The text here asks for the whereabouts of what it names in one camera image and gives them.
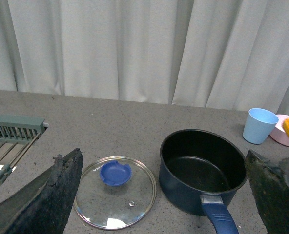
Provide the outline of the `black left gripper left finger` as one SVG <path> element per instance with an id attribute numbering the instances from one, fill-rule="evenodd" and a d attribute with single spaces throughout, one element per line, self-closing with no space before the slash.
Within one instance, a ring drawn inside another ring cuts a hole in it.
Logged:
<path id="1" fill-rule="evenodd" d="M 63 233 L 83 168 L 79 148 L 54 157 L 54 164 L 0 203 L 0 234 Z"/>

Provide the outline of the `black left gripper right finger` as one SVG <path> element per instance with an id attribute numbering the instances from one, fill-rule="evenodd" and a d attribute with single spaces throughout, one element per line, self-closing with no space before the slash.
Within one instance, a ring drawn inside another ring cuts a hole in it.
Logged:
<path id="1" fill-rule="evenodd" d="M 289 157 L 274 164 L 249 150 L 246 157 L 250 187 L 269 234 L 289 234 Z"/>

